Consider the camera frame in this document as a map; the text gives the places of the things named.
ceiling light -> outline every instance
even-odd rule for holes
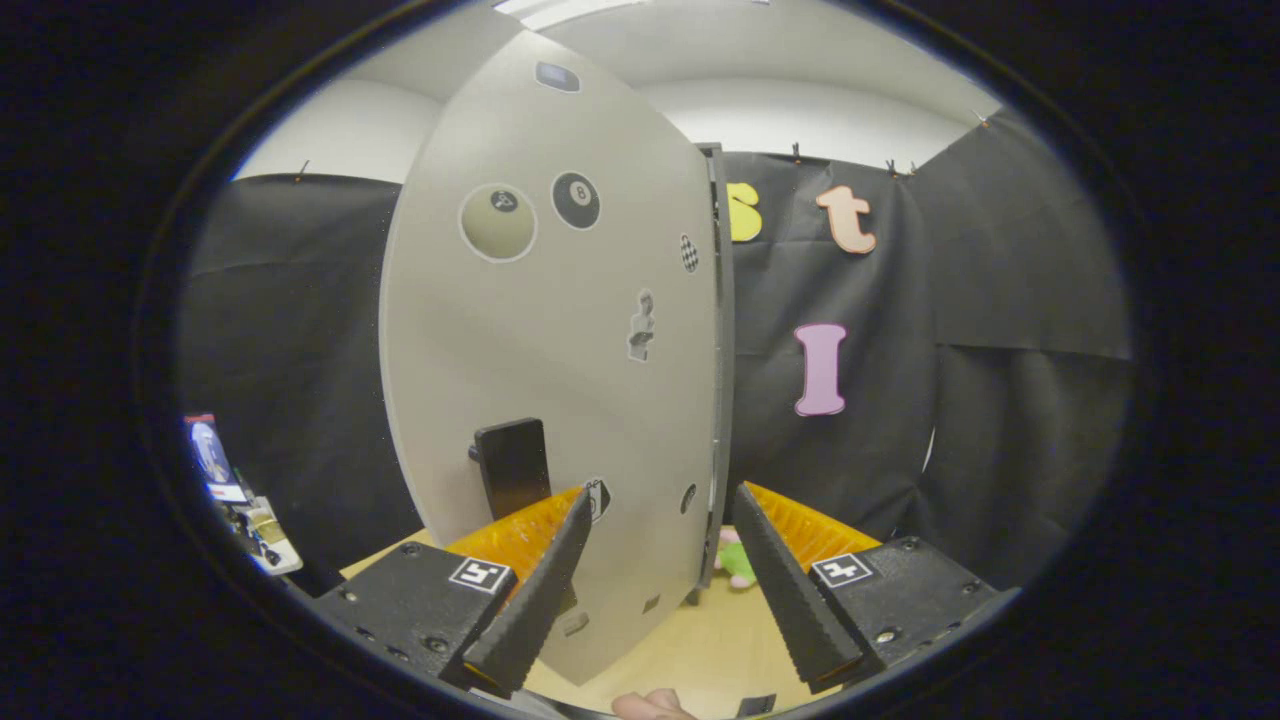
[[[648,0],[507,0],[494,5],[494,10],[518,19],[532,31],[544,29],[564,20],[581,18],[623,5],[637,5]]]

checkered sticker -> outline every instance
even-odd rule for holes
[[[687,234],[680,236],[680,261],[685,264],[685,272],[692,273],[698,269],[698,249],[689,240]]]
[[[826,583],[828,588],[838,588],[840,585],[865,580],[874,574],[870,568],[868,568],[867,564],[859,560],[852,552],[837,555],[836,557],[829,557],[827,560],[819,560],[814,562],[813,566],[818,570],[818,577],[822,578],[822,582]]]
[[[462,561],[462,565],[458,565],[458,569],[449,575],[449,582],[493,594],[494,591],[498,589],[498,585],[502,584],[502,579],[506,578],[509,571],[511,568],[507,568],[506,565],[467,557]]]

wooden floor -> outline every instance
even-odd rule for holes
[[[434,544],[426,530],[404,541]],[[349,579],[398,544],[342,574]],[[602,712],[609,712],[609,703],[620,694],[673,688],[685,710],[701,720],[736,716],[744,697],[776,693],[774,711],[780,711],[836,692],[809,693],[796,678],[759,585],[732,589],[723,573],[717,573],[712,587],[701,592],[698,606],[676,609],[631,652],[585,684],[575,685],[536,661],[525,688]]]

black curtain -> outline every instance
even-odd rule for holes
[[[1120,238],[1009,110],[909,186],[929,236],[938,401],[901,532],[997,587],[1023,584],[1080,527],[1129,410]]]
[[[179,305],[178,388],[271,501],[320,593],[422,528],[383,406],[378,297],[399,186],[265,176],[209,211]]]
[[[933,421],[925,219],[883,169],[726,152],[724,174],[756,190],[763,220],[756,238],[733,243],[730,492],[750,480],[886,537],[913,501]],[[870,202],[861,222],[878,238],[870,254],[841,250],[817,204],[841,184]],[[837,415],[795,410],[805,370],[792,333],[810,323],[847,332]]]

finger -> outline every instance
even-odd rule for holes
[[[659,720],[668,715],[667,708],[658,707],[636,693],[613,698],[611,707],[621,720]]]
[[[658,707],[666,707],[667,710],[682,710],[680,707],[680,697],[677,697],[676,691],[671,688],[659,688],[644,696],[644,698]]]

